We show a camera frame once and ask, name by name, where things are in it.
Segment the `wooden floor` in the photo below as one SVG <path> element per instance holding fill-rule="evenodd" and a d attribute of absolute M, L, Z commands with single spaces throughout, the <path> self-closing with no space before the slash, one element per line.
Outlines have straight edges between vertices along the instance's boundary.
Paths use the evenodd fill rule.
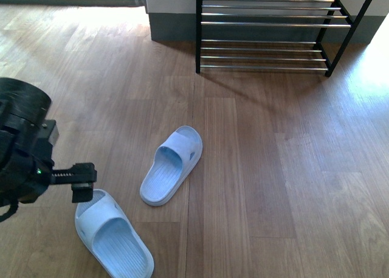
<path fill-rule="evenodd" d="M 143 8 L 0 13 L 0 76 L 50 95 L 55 167 L 95 164 L 153 277 L 389 277 L 388 28 L 330 78 L 196 75 L 194 43 L 151 41 Z M 139 187 L 181 125 L 201 134 L 202 157 L 166 205 L 148 206 Z M 51 187 L 1 223 L 0 276 L 108 277 L 74 213 L 70 186 Z"/>

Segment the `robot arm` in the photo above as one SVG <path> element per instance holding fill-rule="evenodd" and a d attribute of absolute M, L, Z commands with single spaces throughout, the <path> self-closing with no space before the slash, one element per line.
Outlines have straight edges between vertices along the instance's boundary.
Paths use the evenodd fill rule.
<path fill-rule="evenodd" d="M 34 203 L 49 185 L 71 184 L 73 203 L 93 197 L 93 164 L 53 170 L 52 149 L 59 134 L 56 122 L 45 119 L 50 104 L 37 87 L 0 78 L 0 207 L 10 205 L 0 222 L 16 212 L 18 202 Z"/>

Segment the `metal shoe rack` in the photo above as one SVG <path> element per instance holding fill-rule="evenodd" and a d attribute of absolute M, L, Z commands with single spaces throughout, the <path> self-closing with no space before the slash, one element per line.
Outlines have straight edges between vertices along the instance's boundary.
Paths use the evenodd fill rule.
<path fill-rule="evenodd" d="M 329 77 L 371 1 L 365 0 L 353 18 L 340 0 L 196 0 L 196 73 L 202 68 L 229 68 L 322 71 Z M 225 40 L 217 35 L 204 38 L 206 27 L 215 27 L 221 34 L 228 27 L 237 27 L 243 33 L 252 27 L 274 28 L 277 32 L 285 28 L 320 30 L 311 41 L 256 41 Z M 322 41 L 327 29 L 332 28 L 346 29 L 347 34 L 331 61 Z"/>

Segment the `black cable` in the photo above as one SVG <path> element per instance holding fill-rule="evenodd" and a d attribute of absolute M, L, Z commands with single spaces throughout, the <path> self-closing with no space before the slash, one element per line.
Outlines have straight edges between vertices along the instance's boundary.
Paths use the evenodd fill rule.
<path fill-rule="evenodd" d="M 3 222 L 4 220 L 7 220 L 13 214 L 15 214 L 16 211 L 18 210 L 18 207 L 19 207 L 18 200 L 11 201 L 10 202 L 10 208 L 8 209 L 8 211 L 6 213 L 4 213 L 3 215 L 0 215 L 0 222 Z"/>

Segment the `slide sandal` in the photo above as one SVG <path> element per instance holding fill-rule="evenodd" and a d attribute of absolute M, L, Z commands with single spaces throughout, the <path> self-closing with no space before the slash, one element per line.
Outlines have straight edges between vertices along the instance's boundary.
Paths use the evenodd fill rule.
<path fill-rule="evenodd" d="M 151 277 L 153 257 L 122 209 L 104 190 L 94 190 L 92 201 L 77 205 L 75 228 L 111 277 Z"/>
<path fill-rule="evenodd" d="M 202 153 L 199 133 L 189 126 L 178 128 L 157 149 L 153 166 L 140 186 L 140 196 L 149 205 L 165 204 L 198 163 Z"/>

